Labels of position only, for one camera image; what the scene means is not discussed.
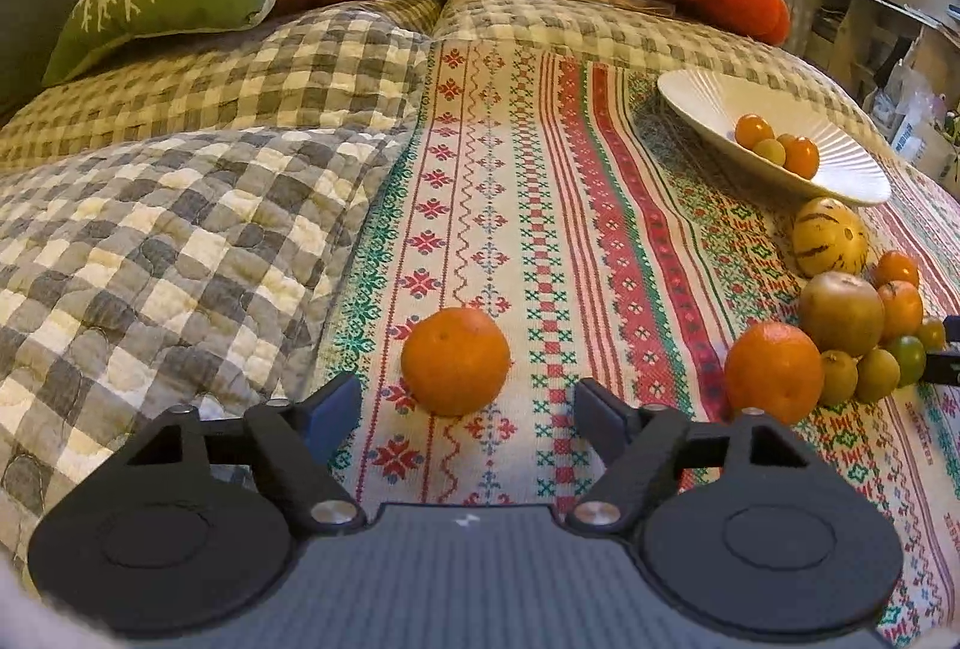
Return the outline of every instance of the black circular disc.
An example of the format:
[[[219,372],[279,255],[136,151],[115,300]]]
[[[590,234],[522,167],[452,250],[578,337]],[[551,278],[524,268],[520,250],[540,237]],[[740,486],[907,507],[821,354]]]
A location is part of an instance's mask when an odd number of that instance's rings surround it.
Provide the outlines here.
[[[117,504],[51,512],[29,566],[41,594],[120,635],[156,636],[232,614],[277,579],[290,547],[282,514],[256,492],[138,473]]]
[[[871,624],[902,561],[892,525],[843,481],[760,469],[664,503],[640,556],[707,621],[769,636]]]

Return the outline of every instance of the oval plate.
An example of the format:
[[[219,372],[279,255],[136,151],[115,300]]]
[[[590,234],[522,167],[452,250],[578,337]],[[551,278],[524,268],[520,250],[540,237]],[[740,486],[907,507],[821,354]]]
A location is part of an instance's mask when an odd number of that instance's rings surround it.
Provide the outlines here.
[[[874,158],[839,126],[786,91],[708,70],[665,72],[656,86],[701,137],[770,183],[808,198],[833,196],[854,206],[874,207],[890,198],[890,181]],[[816,143],[820,169],[812,180],[736,143],[736,121],[748,113],[762,116],[778,137],[793,134]]]

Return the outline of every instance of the fruit on plate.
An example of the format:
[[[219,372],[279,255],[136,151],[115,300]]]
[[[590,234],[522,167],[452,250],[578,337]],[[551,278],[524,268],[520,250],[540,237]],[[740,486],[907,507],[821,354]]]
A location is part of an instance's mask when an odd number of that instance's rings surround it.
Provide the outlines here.
[[[820,150],[816,143],[806,137],[790,142],[786,149],[784,167],[786,171],[800,175],[805,180],[812,180],[820,169]]]
[[[443,308],[416,324],[400,352],[400,374],[416,402],[462,417],[493,402],[510,371],[510,345],[483,310]]]
[[[774,139],[774,130],[759,115],[743,115],[736,121],[733,137],[738,145],[752,150],[762,139]]]
[[[894,355],[901,369],[901,379],[896,385],[905,387],[920,380],[926,369],[926,349],[918,337],[913,337],[912,334],[894,337],[883,344],[883,350]]]
[[[947,350],[947,329],[939,318],[933,318],[928,315],[920,324],[920,329],[915,332],[917,339],[923,343],[928,351]]]
[[[856,392],[858,374],[856,360],[843,351],[824,351],[820,355],[824,366],[824,390],[820,404],[827,408],[843,405]]]
[[[860,402],[880,402],[899,385],[899,364],[894,355],[875,348],[856,364],[856,398]]]
[[[874,268],[874,286],[879,288],[891,281],[906,281],[920,287],[920,268],[904,251],[887,251]]]
[[[884,308],[882,339],[915,334],[920,329],[920,324],[923,324],[923,299],[916,286],[906,281],[891,281],[877,289],[877,293]]]
[[[822,272],[800,292],[800,329],[821,351],[861,357],[883,334],[880,295],[865,280],[846,272]]]
[[[783,166],[784,161],[786,161],[784,146],[776,139],[760,139],[760,142],[754,145],[754,152],[760,158],[766,158],[770,163],[776,163],[777,166]]]
[[[847,205],[820,196],[800,208],[793,225],[793,252],[806,277],[827,270],[859,275],[869,250],[867,229]]]
[[[724,378],[734,412],[760,408],[784,424],[796,424],[817,406],[824,366],[817,346],[802,330],[762,321],[733,344]]]

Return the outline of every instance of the bed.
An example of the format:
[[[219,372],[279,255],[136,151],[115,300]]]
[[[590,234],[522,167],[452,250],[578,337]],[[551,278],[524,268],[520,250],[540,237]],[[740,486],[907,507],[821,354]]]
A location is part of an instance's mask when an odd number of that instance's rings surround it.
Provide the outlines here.
[[[363,414],[330,467],[367,510],[568,510],[601,472],[580,376],[718,417],[733,339],[795,315],[800,202],[670,112],[656,77],[680,67],[789,91],[870,150],[894,192],[862,213],[872,247],[915,253],[928,310],[960,310],[957,204],[838,86],[745,38],[560,0],[385,0],[137,48],[0,130],[0,543],[22,567],[37,519],[169,405],[241,414],[341,370]],[[459,420],[398,372],[450,305],[494,316],[514,360]],[[958,411],[920,385],[798,427],[901,536],[897,645],[955,619]]]

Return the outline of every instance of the white plate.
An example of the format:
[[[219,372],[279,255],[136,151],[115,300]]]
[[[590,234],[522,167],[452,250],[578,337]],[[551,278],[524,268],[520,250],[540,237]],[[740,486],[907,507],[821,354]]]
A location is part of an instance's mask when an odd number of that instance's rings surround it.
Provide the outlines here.
[[[848,205],[872,207],[890,198],[880,165],[849,134],[785,91],[708,70],[678,70],[656,81],[661,94],[707,142],[746,169],[799,195],[833,196]],[[733,139],[741,115],[760,115],[774,134],[816,142],[820,169],[812,180],[760,158]]]

